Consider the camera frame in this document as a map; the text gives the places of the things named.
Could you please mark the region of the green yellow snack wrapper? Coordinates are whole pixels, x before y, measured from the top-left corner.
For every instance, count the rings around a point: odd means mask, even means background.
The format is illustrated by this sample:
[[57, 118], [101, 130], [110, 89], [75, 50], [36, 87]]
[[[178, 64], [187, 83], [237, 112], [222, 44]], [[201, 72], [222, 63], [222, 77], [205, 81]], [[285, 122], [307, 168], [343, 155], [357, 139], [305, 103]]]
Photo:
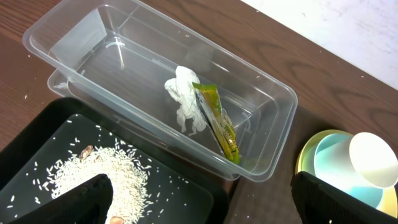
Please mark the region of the green yellow snack wrapper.
[[206, 118], [225, 158], [234, 164], [240, 163], [239, 147], [232, 121], [222, 107], [218, 87], [214, 84], [192, 83], [197, 106]]

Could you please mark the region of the white cup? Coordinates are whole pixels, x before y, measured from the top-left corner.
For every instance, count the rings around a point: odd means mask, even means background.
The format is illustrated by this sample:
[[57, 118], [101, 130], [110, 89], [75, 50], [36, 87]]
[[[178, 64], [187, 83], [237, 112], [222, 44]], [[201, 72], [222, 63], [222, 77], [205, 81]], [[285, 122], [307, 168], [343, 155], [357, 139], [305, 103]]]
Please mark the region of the white cup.
[[366, 185], [386, 189], [397, 183], [397, 157], [379, 136], [366, 132], [355, 134], [349, 143], [349, 157]]

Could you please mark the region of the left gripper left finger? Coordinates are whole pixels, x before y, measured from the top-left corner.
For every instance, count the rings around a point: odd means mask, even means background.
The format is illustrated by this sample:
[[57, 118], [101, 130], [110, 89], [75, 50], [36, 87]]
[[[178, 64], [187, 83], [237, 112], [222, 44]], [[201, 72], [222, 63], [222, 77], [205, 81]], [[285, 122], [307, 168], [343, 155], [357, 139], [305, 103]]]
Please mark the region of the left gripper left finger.
[[112, 201], [110, 178], [98, 174], [11, 224], [105, 223]]

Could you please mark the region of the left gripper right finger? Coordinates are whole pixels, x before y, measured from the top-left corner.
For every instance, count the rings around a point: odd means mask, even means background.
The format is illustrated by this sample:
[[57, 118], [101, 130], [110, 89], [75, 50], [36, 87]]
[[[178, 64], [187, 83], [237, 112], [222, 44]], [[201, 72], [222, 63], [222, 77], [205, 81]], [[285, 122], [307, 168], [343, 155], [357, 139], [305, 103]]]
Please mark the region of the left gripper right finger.
[[291, 193], [303, 224], [397, 224], [394, 218], [301, 171], [292, 177]]

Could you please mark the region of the white tissue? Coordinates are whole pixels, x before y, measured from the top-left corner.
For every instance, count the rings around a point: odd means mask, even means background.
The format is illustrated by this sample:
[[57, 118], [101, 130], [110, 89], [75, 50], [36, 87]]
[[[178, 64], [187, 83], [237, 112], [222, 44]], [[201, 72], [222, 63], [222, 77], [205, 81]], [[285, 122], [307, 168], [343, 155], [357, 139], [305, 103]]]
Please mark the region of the white tissue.
[[175, 78], [167, 80], [164, 84], [169, 95], [180, 104], [177, 110], [177, 123], [182, 133], [187, 130], [186, 120], [192, 119], [192, 132], [188, 136], [193, 136], [206, 128], [206, 121], [197, 106], [193, 83], [200, 83], [196, 73], [187, 67], [178, 66], [175, 70]]

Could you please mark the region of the yellow-green plate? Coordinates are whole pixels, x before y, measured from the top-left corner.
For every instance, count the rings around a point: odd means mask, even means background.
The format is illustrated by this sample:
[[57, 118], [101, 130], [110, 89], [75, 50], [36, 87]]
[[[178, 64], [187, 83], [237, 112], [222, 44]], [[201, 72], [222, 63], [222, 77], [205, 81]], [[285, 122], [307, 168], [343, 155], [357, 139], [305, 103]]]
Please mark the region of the yellow-green plate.
[[[320, 142], [330, 137], [331, 144], [338, 143], [351, 137], [352, 134], [337, 129], [324, 130], [312, 136], [304, 145], [297, 158], [295, 173], [308, 172], [315, 176], [315, 154], [321, 151]], [[348, 195], [376, 208], [394, 218], [397, 218], [397, 194], [394, 187], [378, 189], [374, 187], [350, 187], [343, 189]]]

